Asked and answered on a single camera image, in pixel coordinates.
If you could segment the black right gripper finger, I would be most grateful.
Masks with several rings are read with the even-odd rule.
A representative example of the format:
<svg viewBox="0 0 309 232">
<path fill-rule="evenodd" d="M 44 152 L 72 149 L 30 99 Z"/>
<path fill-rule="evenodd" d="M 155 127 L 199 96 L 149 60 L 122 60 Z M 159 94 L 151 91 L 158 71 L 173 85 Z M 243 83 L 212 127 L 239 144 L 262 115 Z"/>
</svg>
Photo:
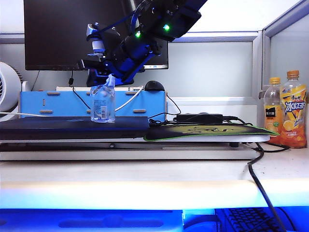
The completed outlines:
<svg viewBox="0 0 309 232">
<path fill-rule="evenodd" d="M 131 85 L 134 83 L 134 80 L 126 80 L 126 81 L 122 81 L 119 78 L 116 78 L 115 76 L 113 76 L 112 74 L 109 74 L 107 80 L 106 80 L 106 86 L 108 87 L 120 87 L 120 86 L 126 86 L 126 85 Z"/>
<path fill-rule="evenodd" d="M 107 75 L 102 74 L 96 69 L 89 69 L 86 85 L 87 87 L 103 85 L 106 83 L 107 79 L 108 79 Z"/>
</svg>

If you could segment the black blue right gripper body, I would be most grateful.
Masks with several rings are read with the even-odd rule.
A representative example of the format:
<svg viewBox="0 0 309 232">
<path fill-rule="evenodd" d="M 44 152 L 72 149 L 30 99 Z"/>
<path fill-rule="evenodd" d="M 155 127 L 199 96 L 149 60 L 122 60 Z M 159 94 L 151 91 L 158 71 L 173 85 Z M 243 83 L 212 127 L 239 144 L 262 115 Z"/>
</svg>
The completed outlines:
<svg viewBox="0 0 309 232">
<path fill-rule="evenodd" d="M 132 80 L 136 73 L 144 71 L 144 65 L 153 57 L 161 55 L 161 46 L 153 38 L 125 38 L 115 49 L 108 50 L 107 43 L 91 38 L 98 61 L 81 60 L 85 69 L 96 69 L 104 75 L 112 74 L 122 81 Z"/>
</svg>

